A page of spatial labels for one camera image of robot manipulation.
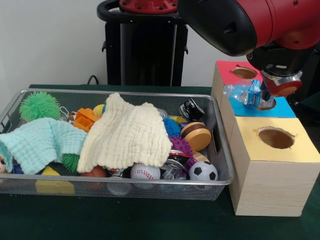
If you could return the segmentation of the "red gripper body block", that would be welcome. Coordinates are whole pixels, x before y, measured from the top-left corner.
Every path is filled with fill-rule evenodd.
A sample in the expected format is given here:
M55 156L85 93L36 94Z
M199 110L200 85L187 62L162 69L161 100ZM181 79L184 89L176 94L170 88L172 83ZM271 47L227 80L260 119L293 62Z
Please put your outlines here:
M302 75L303 73L301 71L290 76L275 76L265 73L267 92L272 97L286 97L291 95L302 86Z

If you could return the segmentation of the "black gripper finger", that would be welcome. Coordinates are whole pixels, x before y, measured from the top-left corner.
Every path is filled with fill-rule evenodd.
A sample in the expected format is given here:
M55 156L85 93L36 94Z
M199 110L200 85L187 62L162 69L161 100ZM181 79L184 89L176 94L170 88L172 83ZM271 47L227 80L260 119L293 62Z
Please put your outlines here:
M271 108L274 103L274 98L268 92L264 81L262 81L260 91L261 91L260 108L262 109Z

